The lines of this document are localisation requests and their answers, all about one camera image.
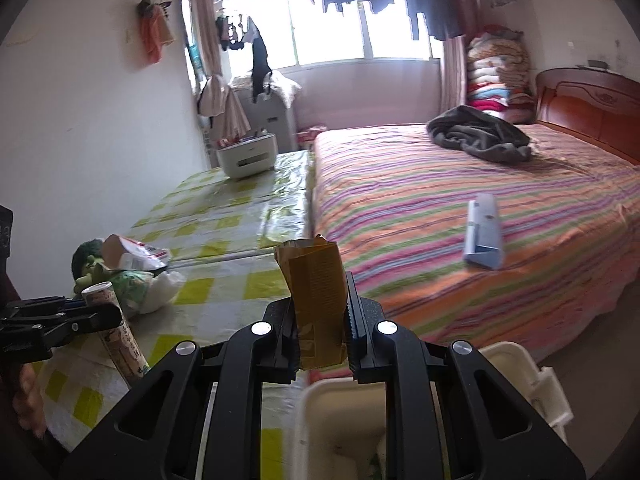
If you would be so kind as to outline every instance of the brown paper bag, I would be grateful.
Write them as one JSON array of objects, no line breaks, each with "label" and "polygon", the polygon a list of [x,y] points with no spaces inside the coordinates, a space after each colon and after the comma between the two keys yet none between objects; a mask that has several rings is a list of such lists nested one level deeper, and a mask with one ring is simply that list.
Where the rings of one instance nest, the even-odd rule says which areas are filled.
[{"label": "brown paper bag", "polygon": [[338,245],[320,235],[290,240],[275,248],[275,258],[296,307],[301,368],[340,364],[348,293]]}]

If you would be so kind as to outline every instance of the pink curtain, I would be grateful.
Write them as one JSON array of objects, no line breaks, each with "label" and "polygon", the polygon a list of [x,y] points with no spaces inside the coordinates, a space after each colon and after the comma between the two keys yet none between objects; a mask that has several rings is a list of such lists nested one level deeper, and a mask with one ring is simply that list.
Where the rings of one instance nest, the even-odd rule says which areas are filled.
[{"label": "pink curtain", "polygon": [[440,113],[466,102],[466,45],[480,27],[479,0],[457,0],[464,36],[450,38],[443,44],[440,60]]},{"label": "pink curtain", "polygon": [[207,77],[198,99],[201,115],[213,117],[211,134],[217,139],[235,139],[251,128],[238,96],[222,79],[220,40],[213,0],[190,0],[191,17],[202,67]]}]

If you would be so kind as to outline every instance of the floor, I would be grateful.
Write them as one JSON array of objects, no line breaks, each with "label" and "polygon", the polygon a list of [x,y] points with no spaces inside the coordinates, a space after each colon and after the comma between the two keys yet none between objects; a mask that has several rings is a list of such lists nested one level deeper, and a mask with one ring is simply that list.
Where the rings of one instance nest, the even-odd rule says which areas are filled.
[{"label": "floor", "polygon": [[640,410],[640,280],[611,313],[595,319],[570,345],[542,365],[556,371],[574,420],[570,447],[590,477],[613,452]]}]

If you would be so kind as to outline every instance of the human hand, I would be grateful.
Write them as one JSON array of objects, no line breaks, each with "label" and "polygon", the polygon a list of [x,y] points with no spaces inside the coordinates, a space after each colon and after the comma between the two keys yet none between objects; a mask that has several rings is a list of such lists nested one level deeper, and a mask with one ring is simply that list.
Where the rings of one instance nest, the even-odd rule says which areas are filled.
[{"label": "human hand", "polygon": [[12,405],[18,415],[20,427],[27,431],[31,430],[36,437],[42,438],[47,430],[47,423],[44,418],[44,402],[40,394],[40,386],[32,365],[22,365],[16,387]]}]

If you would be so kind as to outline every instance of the black clamp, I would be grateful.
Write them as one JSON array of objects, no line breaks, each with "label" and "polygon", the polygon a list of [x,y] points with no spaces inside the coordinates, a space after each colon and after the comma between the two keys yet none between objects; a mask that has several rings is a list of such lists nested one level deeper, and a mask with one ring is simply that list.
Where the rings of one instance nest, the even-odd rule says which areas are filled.
[{"label": "black clamp", "polygon": [[43,361],[77,335],[121,323],[122,312],[111,303],[87,306],[61,296],[12,301],[0,311],[0,356],[14,364]]},{"label": "black clamp", "polygon": [[[347,273],[349,364],[386,385],[388,479],[584,480],[577,457],[466,341],[441,347],[385,320]],[[207,405],[204,480],[260,478],[262,383],[300,365],[290,298],[228,341],[178,343],[71,452],[60,480],[193,480]]]}]

